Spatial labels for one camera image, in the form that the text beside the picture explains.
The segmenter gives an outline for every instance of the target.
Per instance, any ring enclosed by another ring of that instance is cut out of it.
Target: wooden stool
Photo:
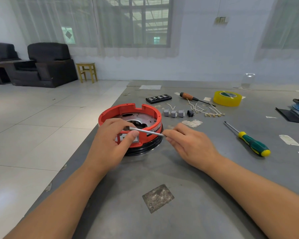
[[[82,74],[84,75],[84,79],[86,81],[85,72],[87,70],[90,71],[92,83],[94,83],[93,75],[95,75],[95,80],[96,81],[98,80],[98,76],[96,75],[95,63],[79,63],[79,64],[76,64],[76,66],[77,66],[77,71],[79,72],[81,83],[83,83]]]

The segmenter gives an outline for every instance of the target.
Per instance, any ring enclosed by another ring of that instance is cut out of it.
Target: roll of tape
[[[223,106],[239,106],[242,96],[231,91],[216,91],[214,102]]]

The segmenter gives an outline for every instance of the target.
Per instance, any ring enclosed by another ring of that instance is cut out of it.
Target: red plastic housing
[[[150,105],[146,105],[146,104],[142,104],[142,108],[136,108],[135,103],[122,104],[122,105],[117,105],[117,106],[111,107],[111,108],[105,110],[104,112],[102,112],[102,114],[99,116],[99,125],[101,126],[107,119],[113,118],[117,115],[122,115],[124,113],[131,113],[131,112],[145,113],[145,114],[152,116],[156,119],[156,123],[154,123],[150,127],[143,128],[143,130],[153,131],[153,132],[157,132],[157,133],[160,133],[162,131],[162,115],[161,115],[161,113],[156,108],[154,108]],[[129,132],[130,131],[121,131],[121,133],[129,133]],[[155,139],[157,137],[157,135],[147,136],[147,133],[140,132],[138,137],[139,137],[139,142],[132,143],[130,148],[140,147],[143,144],[148,143],[148,142],[152,141],[153,139]],[[117,144],[120,144],[120,136],[119,135],[117,135]]]

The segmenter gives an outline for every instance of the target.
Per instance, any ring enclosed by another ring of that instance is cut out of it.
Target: workbench
[[[162,88],[139,90],[141,85],[162,85]],[[141,107],[147,97],[168,94],[172,96],[168,103],[186,112],[190,109],[187,100],[175,92],[186,92],[199,99],[213,97],[217,90],[240,93],[246,98],[238,107],[217,105],[225,116],[205,117],[203,113],[192,118],[163,116],[163,126],[166,129],[183,120],[200,120],[203,123],[194,129],[206,133],[220,154],[299,194],[299,146],[287,145],[279,137],[289,135],[299,143],[299,124],[286,121],[275,110],[275,107],[289,109],[292,99],[299,98],[296,92],[299,86],[251,86],[255,90],[234,89],[235,86],[239,84],[137,80],[130,82],[113,106],[135,103]],[[165,102],[152,106],[161,111],[169,108]],[[266,158],[256,155],[224,121],[266,144],[271,155]],[[68,160],[66,169],[56,175],[52,189],[43,192],[28,213],[81,166],[97,129],[98,126],[91,131]],[[151,214],[142,195],[162,184],[175,198]],[[121,164],[104,177],[93,192],[73,238],[261,239],[266,236],[221,186],[184,162],[163,139],[146,154],[124,157]]]

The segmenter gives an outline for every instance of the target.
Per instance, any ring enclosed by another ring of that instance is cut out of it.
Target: black sofa
[[[30,60],[8,65],[13,85],[56,88],[78,79],[66,44],[30,44],[28,55]]]
[[[20,60],[17,52],[14,49],[13,44],[0,43],[0,62],[10,61],[10,60]],[[3,80],[0,80],[0,84],[9,83],[10,80],[4,68],[0,68],[0,74],[5,76]]]

